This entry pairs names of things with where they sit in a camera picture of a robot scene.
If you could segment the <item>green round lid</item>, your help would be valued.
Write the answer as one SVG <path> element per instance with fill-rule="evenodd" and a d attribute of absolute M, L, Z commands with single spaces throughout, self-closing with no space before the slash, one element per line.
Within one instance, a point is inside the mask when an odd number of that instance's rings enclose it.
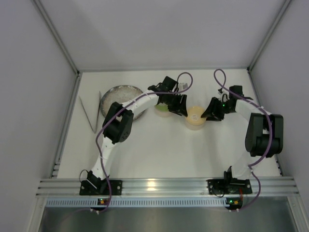
<path fill-rule="evenodd" d="M 161 112 L 168 112 L 168 105 L 165 103 L 159 103 L 154 106 L 156 110 L 161 111 Z"/>

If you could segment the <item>beige round lid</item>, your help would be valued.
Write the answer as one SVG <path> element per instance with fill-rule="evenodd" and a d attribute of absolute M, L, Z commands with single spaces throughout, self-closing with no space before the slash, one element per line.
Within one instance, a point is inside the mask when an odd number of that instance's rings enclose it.
<path fill-rule="evenodd" d="M 201 106 L 192 106 L 187 110 L 188 116 L 185 118 L 186 122 L 192 126 L 201 126 L 205 123 L 206 118 L 202 118 L 205 109 Z"/>

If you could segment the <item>steel lunch container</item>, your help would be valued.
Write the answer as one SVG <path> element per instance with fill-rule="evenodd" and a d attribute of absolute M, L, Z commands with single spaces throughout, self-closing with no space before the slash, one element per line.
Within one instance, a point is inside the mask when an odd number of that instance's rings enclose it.
<path fill-rule="evenodd" d="M 169 111 L 161 111 L 161 110 L 159 110 L 157 108 L 154 109 L 154 112 L 159 117 L 170 117 L 171 116 L 171 113 Z"/>
<path fill-rule="evenodd" d="M 196 131 L 196 130 L 200 130 L 204 127 L 205 125 L 205 121 L 202 121 L 198 124 L 192 124 L 191 121 L 185 121 L 185 125 L 188 129 L 192 130 L 192 131 Z"/>

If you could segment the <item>steel tongs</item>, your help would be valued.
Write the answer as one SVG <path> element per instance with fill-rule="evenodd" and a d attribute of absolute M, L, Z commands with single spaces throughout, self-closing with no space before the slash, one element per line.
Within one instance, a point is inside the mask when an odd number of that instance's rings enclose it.
<path fill-rule="evenodd" d="M 85 118 L 93 133 L 98 131 L 101 97 L 100 91 L 95 91 L 92 95 L 78 96 Z"/>

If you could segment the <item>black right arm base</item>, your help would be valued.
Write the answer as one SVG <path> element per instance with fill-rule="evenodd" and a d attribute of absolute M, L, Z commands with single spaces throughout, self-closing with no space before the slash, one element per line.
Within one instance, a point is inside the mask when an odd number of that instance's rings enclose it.
<path fill-rule="evenodd" d="M 252 194 L 252 187 L 249 179 L 240 180 L 232 176 L 229 168 L 224 171 L 223 178 L 207 180 L 209 194 L 223 197 L 229 194 Z"/>

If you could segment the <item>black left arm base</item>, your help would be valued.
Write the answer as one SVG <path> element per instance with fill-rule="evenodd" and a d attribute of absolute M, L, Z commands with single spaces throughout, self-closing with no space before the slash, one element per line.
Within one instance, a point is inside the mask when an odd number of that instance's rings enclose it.
<path fill-rule="evenodd" d="M 99 196 L 109 195 L 110 191 L 112 196 L 122 195 L 122 180 L 110 180 L 110 185 L 106 179 L 101 180 L 100 178 L 93 175 L 92 171 L 87 173 L 85 180 L 81 182 L 79 195 L 81 196 Z"/>

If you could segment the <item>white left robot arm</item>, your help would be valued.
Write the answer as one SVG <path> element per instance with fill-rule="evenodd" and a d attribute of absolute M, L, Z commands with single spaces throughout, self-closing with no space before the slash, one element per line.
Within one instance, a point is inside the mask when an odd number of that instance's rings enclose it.
<path fill-rule="evenodd" d="M 184 89 L 180 89 L 178 80 L 168 76 L 157 85 L 148 87 L 139 96 L 124 102 L 114 102 L 110 106 L 103 122 L 102 129 L 96 137 L 99 151 L 98 159 L 93 168 L 87 172 L 87 177 L 81 182 L 81 190 L 88 190 L 93 195 L 103 194 L 106 188 L 111 188 L 109 176 L 111 166 L 119 145 L 130 135 L 135 115 L 156 106 L 166 104 L 168 111 L 180 116 L 188 116 L 185 91 L 193 84 L 193 78 Z"/>

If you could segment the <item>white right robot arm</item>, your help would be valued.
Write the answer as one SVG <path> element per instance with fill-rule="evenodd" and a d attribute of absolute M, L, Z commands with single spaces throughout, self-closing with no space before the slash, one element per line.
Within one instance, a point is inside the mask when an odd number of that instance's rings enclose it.
<path fill-rule="evenodd" d="M 283 116 L 272 114 L 243 95 L 242 86 L 231 86 L 228 98 L 213 97 L 201 115 L 208 121 L 222 121 L 226 114 L 237 113 L 248 121 L 245 135 L 246 153 L 224 172 L 224 184 L 244 186 L 254 168 L 264 159 L 283 149 Z"/>

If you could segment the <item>speckled ceramic plate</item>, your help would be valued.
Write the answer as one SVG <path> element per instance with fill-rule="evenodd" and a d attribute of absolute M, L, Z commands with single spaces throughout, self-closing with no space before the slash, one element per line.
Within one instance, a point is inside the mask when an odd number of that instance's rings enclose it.
<path fill-rule="evenodd" d="M 142 93 L 142 90 L 132 85 L 120 85 L 109 89 L 100 100 L 100 111 L 103 117 L 106 117 L 112 103 L 124 103 L 138 97 Z"/>

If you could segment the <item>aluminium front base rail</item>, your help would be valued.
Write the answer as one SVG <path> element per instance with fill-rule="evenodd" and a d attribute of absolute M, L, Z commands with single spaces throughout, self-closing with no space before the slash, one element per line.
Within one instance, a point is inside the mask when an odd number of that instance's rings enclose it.
<path fill-rule="evenodd" d="M 124 178 L 117 189 L 122 190 L 122 197 L 209 197 L 211 190 L 218 185 L 209 184 L 204 178 Z M 81 183 L 78 179 L 43 179 L 39 183 L 36 197 L 77 197 Z M 254 196 L 261 190 L 265 197 L 298 196 L 299 190 L 292 177 L 250 178 Z"/>

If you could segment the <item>aluminium frame rail left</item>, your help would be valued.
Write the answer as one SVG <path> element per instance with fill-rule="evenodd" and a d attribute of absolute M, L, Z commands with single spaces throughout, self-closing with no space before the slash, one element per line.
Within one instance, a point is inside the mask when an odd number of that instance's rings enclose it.
<path fill-rule="evenodd" d="M 77 97 L 77 92 L 78 92 L 78 88 L 80 85 L 80 81 L 81 81 L 81 77 L 80 77 L 80 71 L 78 70 L 77 66 L 75 65 L 68 49 L 66 48 L 63 40 L 61 39 L 61 36 L 59 34 L 59 32 L 57 31 L 51 17 L 48 14 L 48 11 L 46 10 L 46 8 L 44 7 L 43 3 L 40 0 L 33 0 L 32 1 L 35 9 L 37 10 L 37 12 L 39 13 L 41 19 L 43 20 L 43 22 L 45 23 L 45 25 L 47 26 L 49 32 L 51 33 L 54 41 L 56 42 L 58 48 L 60 49 L 62 55 L 64 56 L 66 62 L 68 63 L 70 69 L 73 71 L 74 73 L 74 82 L 73 82 L 73 86 L 72 86 L 72 90 L 70 92 L 70 98 L 69 98 L 69 102 L 65 111 L 65 116 L 63 119 L 63 123 L 62 123 L 62 128 L 61 128 L 61 133 L 60 133 L 60 137 L 57 143 L 57 147 L 56 147 L 56 151 L 55 151 L 55 155 L 54 158 L 52 159 L 52 164 L 51 164 L 51 171 L 49 174 L 49 177 L 52 178 L 54 175 L 54 170 L 55 170 L 55 166 L 58 165 L 59 163 L 61 163 L 61 157 L 63 154 L 63 150 L 64 150 L 64 145 L 65 145 L 65 140 L 67 138 L 67 133 L 69 130 L 69 123 L 71 120 L 71 116 L 73 113 L 73 107 L 74 104 L 76 102 L 76 97 Z"/>

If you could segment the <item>aluminium frame post right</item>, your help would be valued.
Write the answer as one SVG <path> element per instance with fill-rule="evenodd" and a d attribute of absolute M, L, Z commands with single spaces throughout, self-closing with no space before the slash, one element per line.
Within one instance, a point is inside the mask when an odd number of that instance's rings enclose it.
<path fill-rule="evenodd" d="M 254 69 L 256 63 L 258 62 L 259 58 L 261 57 L 263 51 L 266 49 L 268 43 L 270 42 L 271 38 L 273 37 L 276 29 L 280 25 L 281 21 L 283 20 L 284 16 L 286 15 L 288 9 L 293 4 L 294 0 L 284 0 L 282 5 L 280 6 L 278 12 L 275 14 L 274 19 L 272 20 L 270 26 L 268 27 L 261 43 L 259 44 L 256 52 L 254 53 L 253 58 L 250 61 L 249 66 L 247 67 L 247 72 L 251 73 Z"/>

